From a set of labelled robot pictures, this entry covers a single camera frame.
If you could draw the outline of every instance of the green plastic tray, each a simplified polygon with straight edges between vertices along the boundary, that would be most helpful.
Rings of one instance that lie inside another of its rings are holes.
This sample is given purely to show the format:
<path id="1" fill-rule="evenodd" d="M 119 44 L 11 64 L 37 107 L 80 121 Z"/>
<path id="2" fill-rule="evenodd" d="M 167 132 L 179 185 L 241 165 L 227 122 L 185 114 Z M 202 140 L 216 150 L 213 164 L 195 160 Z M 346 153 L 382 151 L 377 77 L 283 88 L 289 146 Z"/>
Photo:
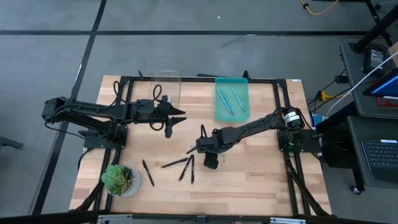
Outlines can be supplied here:
<path id="1" fill-rule="evenodd" d="M 239 100 L 242 103 L 244 111 L 239 105 L 231 87 L 234 88 Z M 215 91 L 215 118 L 217 121 L 229 122 L 243 122 L 250 118 L 249 106 L 249 93 L 248 93 L 248 80 L 245 78 L 216 78 L 216 91 Z M 217 91 L 222 90 L 230 103 L 234 115 L 232 115 L 223 100 L 218 95 Z"/>

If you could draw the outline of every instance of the gray floor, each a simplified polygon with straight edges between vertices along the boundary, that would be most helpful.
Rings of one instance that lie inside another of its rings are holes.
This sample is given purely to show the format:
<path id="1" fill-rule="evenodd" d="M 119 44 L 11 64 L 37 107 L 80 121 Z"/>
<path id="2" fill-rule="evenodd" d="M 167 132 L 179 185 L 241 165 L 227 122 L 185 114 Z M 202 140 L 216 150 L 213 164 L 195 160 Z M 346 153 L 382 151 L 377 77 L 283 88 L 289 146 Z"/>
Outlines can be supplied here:
<path id="1" fill-rule="evenodd" d="M 100 5 L 98 0 L 3 2 L 0 29 L 91 30 Z M 320 11 L 329 4 L 311 1 L 310 7 Z M 322 16 L 311 16 L 298 0 L 113 0 L 105 7 L 99 29 L 369 30 L 373 25 L 366 5 L 360 2 L 341 2 Z M 393 40 L 397 40 L 396 25 L 390 30 Z M 230 35 L 97 36 L 78 99 L 94 102 L 103 75 L 137 75 L 138 69 L 145 75 L 158 69 L 172 69 L 181 71 L 183 76 L 209 73 L 237 77 L 249 70 L 252 77 L 299 78 L 306 97 L 313 98 L 343 69 L 338 46 L 357 40 Z M 0 110 L 0 136 L 25 143 L 22 151 L 6 147 L 0 151 L 0 177 L 5 183 L 0 185 L 0 217 L 29 213 L 55 136 L 43 127 L 43 101 L 70 94 L 87 41 L 87 36 L 0 36 L 1 103 L 8 105 Z M 333 95 L 347 87 L 333 84 L 328 93 Z M 325 114 L 327 109 L 325 106 L 317 112 Z M 77 132 L 79 127 L 70 125 L 68 130 Z M 81 139 L 66 136 L 44 213 L 68 210 L 82 144 Z M 398 209 L 398 190 L 367 187 L 365 193 L 355 196 L 348 190 L 354 182 L 349 170 L 327 166 L 323 170 L 335 215 L 388 223 L 398 220 L 394 212 Z"/>

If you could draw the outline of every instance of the wooden tabletop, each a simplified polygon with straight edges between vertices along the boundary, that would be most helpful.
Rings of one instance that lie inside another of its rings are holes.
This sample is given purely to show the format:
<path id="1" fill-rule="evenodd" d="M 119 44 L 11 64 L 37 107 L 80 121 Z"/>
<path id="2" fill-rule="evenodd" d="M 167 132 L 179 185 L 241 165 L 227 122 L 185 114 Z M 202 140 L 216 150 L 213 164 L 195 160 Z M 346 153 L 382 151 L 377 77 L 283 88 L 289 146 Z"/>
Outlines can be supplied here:
<path id="1" fill-rule="evenodd" d="M 120 76 L 104 76 L 97 103 L 108 105 L 114 100 L 112 84 Z M 307 103 L 300 80 L 287 80 L 292 106 L 300 108 L 309 121 Z M 160 167 L 186 157 L 185 153 L 200 137 L 200 125 L 208 133 L 213 128 L 239 126 L 214 119 L 215 84 L 182 82 L 178 108 L 186 111 L 188 119 L 173 127 L 170 139 L 164 132 L 153 131 L 148 124 L 130 124 L 126 147 L 120 164 L 139 171 L 142 185 L 137 194 L 128 198 L 113 198 L 112 212 L 166 213 L 207 215 L 291 216 L 292 209 L 287 175 L 282 153 L 279 152 L 276 131 L 266 131 L 243 139 L 218 157 L 216 170 L 203 166 L 204 154 L 195 153 L 195 182 L 190 183 L 190 167 L 184 179 L 178 178 L 185 163 L 165 169 Z M 132 101 L 148 98 L 150 82 L 134 82 Z M 280 90 L 283 105 L 283 94 Z M 250 83 L 250 121 L 275 110 L 271 84 Z M 82 160 L 70 208 L 76 208 L 98 182 L 104 149 L 94 149 Z M 301 153 L 305 183 L 317 202 L 327 212 L 329 199 L 320 163 L 309 153 Z M 155 182 L 151 186 L 142 166 L 145 160 Z M 299 211 L 303 213 L 300 191 L 296 188 Z M 104 207 L 103 191 L 100 208 Z"/>

